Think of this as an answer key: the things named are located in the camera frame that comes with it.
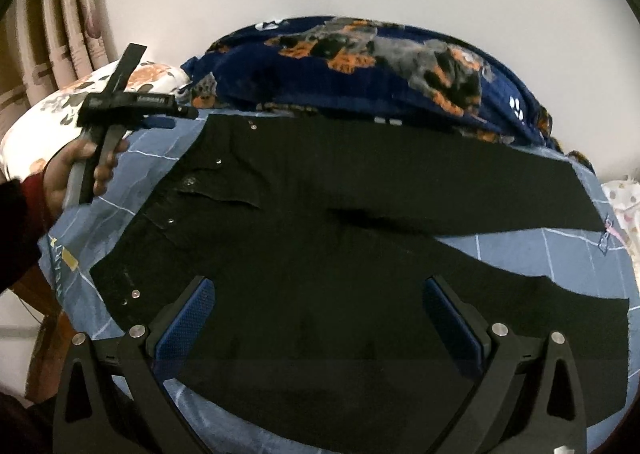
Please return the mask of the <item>dark left sleeve forearm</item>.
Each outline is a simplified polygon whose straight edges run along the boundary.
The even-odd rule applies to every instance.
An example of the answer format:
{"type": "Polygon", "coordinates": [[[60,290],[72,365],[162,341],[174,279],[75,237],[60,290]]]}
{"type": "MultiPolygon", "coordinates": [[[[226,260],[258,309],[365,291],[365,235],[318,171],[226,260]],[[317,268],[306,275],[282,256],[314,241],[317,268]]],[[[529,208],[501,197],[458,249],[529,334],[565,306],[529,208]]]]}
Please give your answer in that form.
{"type": "Polygon", "coordinates": [[[1,290],[11,288],[34,266],[38,240],[54,225],[43,186],[43,173],[1,185],[1,290]]]}

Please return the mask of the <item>person's left hand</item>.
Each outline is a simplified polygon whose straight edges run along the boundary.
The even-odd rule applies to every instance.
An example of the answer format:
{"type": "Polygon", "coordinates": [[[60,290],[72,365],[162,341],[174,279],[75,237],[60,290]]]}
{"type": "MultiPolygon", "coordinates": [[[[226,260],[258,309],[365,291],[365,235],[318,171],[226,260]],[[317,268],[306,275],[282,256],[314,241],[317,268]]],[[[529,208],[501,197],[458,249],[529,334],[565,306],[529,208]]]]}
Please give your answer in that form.
{"type": "MultiPolygon", "coordinates": [[[[107,155],[106,162],[96,166],[93,173],[93,193],[96,196],[106,192],[107,185],[114,177],[114,169],[118,165],[119,155],[127,151],[128,148],[129,142],[126,139],[120,140],[114,151],[107,155]]],[[[63,212],[63,202],[73,166],[78,162],[85,162],[94,154],[96,154],[96,144],[88,139],[78,138],[58,151],[43,169],[44,199],[54,220],[58,220],[63,212]]]]}

